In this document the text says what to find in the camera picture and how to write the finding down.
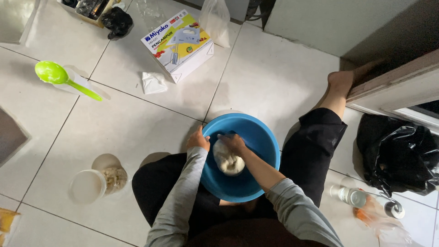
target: black pants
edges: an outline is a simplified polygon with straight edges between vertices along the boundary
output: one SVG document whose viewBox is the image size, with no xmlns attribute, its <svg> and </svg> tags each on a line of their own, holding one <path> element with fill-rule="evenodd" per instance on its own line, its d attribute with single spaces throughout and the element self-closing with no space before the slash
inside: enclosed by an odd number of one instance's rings
<svg viewBox="0 0 439 247">
<path fill-rule="evenodd" d="M 318 207 L 329 163 L 347 125 L 335 112 L 317 108 L 299 118 L 300 129 L 285 144 L 279 171 L 300 186 Z M 186 163 L 186 154 L 169 155 L 142 166 L 133 177 L 133 191 L 143 215 L 152 226 L 158 211 Z M 200 184 L 189 219 L 189 238 L 228 220 L 219 198 Z M 271 202 L 261 196 L 251 218 L 277 218 Z"/>
</svg>

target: green spoon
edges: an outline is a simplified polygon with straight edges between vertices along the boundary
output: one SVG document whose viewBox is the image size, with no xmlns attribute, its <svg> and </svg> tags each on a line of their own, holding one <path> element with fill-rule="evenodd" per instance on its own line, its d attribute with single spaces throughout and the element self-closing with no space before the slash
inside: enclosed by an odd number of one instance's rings
<svg viewBox="0 0 439 247">
<path fill-rule="evenodd" d="M 102 101 L 102 98 L 90 89 L 83 87 L 76 82 L 72 81 L 67 71 L 59 64 L 52 61 L 40 61 L 35 65 L 35 73 L 43 82 L 52 84 L 67 84 L 74 87 L 81 93 L 89 96 L 97 101 Z"/>
</svg>

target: dough ball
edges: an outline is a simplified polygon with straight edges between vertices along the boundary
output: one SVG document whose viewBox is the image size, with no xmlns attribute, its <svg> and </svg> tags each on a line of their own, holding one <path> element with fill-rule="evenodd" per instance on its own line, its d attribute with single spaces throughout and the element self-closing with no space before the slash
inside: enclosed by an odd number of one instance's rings
<svg viewBox="0 0 439 247">
<path fill-rule="evenodd" d="M 221 140 L 213 145 L 213 158 L 219 170 L 227 176 L 238 176 L 245 167 L 244 160 L 230 152 Z"/>
</svg>

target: bag of flour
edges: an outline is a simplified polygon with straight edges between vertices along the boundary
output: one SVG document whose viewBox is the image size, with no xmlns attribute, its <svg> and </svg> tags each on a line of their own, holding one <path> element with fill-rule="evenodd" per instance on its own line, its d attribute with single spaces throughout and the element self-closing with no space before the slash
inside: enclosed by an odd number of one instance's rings
<svg viewBox="0 0 439 247">
<path fill-rule="evenodd" d="M 230 47 L 229 29 L 227 24 L 230 21 L 229 9 L 225 0 L 206 0 L 201 8 L 200 26 L 213 39 L 213 42 L 224 48 Z"/>
</svg>

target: person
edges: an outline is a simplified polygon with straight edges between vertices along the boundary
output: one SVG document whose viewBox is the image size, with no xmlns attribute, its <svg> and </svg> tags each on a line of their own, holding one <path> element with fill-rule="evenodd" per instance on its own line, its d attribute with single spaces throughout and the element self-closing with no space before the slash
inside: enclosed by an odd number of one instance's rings
<svg viewBox="0 0 439 247">
<path fill-rule="evenodd" d="M 249 150 L 237 134 L 219 136 L 240 156 L 265 192 L 254 201 L 229 203 L 200 184 L 210 149 L 202 126 L 187 141 L 187 153 L 142 166 L 132 185 L 151 226 L 145 246 L 343 246 L 320 212 L 329 163 L 347 125 L 346 97 L 354 82 L 382 61 L 328 75 L 329 91 L 317 108 L 299 118 L 286 142 L 279 171 Z M 245 214 L 228 215 L 240 205 Z"/>
</svg>

